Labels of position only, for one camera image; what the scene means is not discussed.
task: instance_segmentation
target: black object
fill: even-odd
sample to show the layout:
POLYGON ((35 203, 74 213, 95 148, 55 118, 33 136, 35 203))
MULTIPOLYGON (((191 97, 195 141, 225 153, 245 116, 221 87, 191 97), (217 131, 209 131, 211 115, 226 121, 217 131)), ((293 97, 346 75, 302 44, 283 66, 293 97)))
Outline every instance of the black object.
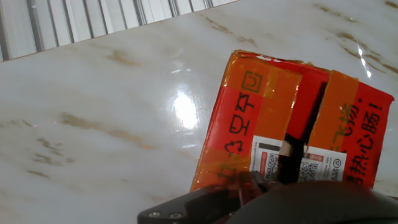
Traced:
POLYGON ((190 192, 137 219, 138 224, 398 223, 398 201, 353 184, 283 185, 242 172, 235 185, 190 192))

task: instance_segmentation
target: black plastic part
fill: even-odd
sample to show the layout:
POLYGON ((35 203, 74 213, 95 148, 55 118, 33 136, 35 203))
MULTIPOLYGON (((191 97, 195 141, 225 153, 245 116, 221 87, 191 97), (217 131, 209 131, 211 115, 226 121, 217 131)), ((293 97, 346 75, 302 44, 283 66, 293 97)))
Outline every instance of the black plastic part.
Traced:
POLYGON ((226 224, 361 222, 398 222, 398 201, 353 184, 302 182, 270 190, 226 224))
POLYGON ((237 194, 231 195, 230 189, 220 186, 209 186, 173 199, 141 212, 138 224, 207 224, 214 223, 222 217, 239 209, 237 194), (151 213, 160 213, 156 217, 151 213), (181 214, 178 218, 171 214, 181 214))

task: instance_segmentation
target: cardboard box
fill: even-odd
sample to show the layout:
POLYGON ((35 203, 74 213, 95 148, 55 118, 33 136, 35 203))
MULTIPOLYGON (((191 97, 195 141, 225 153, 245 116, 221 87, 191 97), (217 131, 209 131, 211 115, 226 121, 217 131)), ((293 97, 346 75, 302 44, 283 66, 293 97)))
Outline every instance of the cardboard box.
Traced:
POLYGON ((227 64, 191 190, 228 185, 241 171, 275 180, 299 74, 237 50, 227 64))
POLYGON ((372 188, 394 98, 332 71, 299 181, 338 180, 372 188))

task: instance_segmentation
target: marble veining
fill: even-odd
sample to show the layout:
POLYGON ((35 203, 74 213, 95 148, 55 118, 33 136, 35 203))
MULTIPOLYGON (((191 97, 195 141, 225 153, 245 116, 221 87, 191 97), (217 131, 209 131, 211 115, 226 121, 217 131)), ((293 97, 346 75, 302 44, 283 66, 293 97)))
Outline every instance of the marble veining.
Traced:
MULTIPOLYGON (((241 0, 0 63, 0 223, 135 223, 187 193, 236 49, 398 100, 397 5, 241 0)), ((395 196, 397 116, 374 186, 395 196)))

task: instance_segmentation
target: red package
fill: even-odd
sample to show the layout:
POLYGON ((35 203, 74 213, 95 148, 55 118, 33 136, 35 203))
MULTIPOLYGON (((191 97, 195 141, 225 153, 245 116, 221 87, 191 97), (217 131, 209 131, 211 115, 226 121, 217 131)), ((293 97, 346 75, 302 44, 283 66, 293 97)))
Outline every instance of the red package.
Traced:
POLYGON ((299 180, 339 180, 373 188, 394 98, 333 71, 299 180))

